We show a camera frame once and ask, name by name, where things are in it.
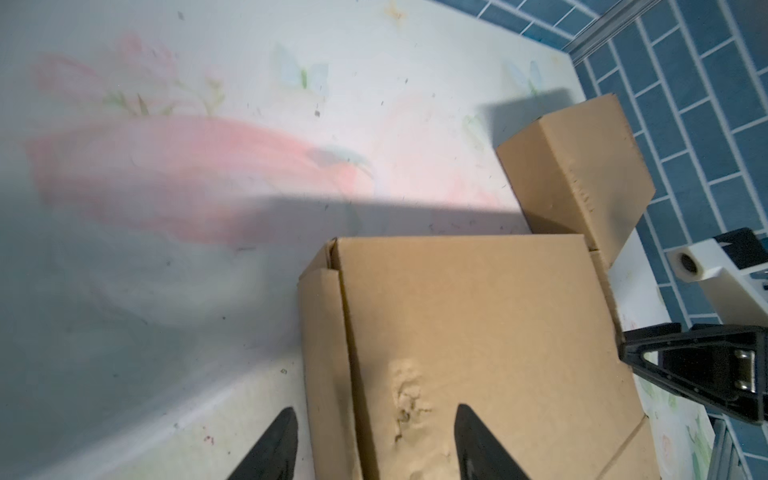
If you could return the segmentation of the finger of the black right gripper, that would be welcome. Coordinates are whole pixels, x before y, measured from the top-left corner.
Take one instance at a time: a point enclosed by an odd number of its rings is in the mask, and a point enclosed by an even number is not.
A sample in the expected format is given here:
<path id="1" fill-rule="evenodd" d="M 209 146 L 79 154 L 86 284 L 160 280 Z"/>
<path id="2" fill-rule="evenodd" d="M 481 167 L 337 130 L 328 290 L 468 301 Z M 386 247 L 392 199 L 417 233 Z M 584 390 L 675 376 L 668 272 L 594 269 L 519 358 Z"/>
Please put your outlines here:
<path id="1" fill-rule="evenodd" d="M 619 358 L 675 395 L 742 422 L 767 421 L 767 329 L 662 323 L 624 333 Z"/>

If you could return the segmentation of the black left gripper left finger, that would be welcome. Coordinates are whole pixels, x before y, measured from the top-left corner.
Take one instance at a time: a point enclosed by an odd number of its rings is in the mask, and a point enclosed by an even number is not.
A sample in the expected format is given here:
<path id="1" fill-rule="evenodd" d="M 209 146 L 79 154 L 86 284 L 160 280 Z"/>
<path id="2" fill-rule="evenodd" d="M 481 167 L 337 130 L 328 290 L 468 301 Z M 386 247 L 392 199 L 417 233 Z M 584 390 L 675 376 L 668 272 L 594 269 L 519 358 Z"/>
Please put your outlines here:
<path id="1" fill-rule="evenodd" d="M 293 407 L 282 409 L 228 480 L 291 480 L 298 451 L 298 420 Z"/>

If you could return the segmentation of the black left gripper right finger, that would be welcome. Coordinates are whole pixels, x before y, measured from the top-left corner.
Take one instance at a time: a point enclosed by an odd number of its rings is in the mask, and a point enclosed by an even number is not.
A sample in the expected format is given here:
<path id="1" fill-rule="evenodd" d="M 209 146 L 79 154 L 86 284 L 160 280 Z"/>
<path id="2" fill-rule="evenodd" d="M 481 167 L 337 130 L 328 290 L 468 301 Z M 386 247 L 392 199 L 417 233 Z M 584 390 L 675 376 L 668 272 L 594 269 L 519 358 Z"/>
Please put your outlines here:
<path id="1" fill-rule="evenodd" d="M 467 404 L 459 404 L 454 421 L 461 480 L 529 480 L 488 427 Z"/>

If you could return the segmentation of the brown cardboard box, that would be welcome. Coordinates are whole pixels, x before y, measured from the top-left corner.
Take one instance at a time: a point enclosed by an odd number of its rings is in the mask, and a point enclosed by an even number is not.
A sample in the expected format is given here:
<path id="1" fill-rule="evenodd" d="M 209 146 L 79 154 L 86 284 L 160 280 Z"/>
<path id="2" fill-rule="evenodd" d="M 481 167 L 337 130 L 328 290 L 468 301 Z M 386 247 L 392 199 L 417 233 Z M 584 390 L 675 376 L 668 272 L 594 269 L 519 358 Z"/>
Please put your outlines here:
<path id="1" fill-rule="evenodd" d="M 546 113 L 496 149 L 535 234 L 581 234 L 612 267 L 656 189 L 614 94 Z"/>

